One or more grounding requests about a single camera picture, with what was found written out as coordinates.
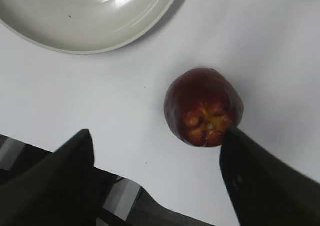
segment red apple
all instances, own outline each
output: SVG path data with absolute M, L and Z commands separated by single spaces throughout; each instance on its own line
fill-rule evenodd
M 192 69 L 168 89 L 164 115 L 171 131 L 197 147 L 222 144 L 227 128 L 238 126 L 244 104 L 232 85 L 211 68 Z

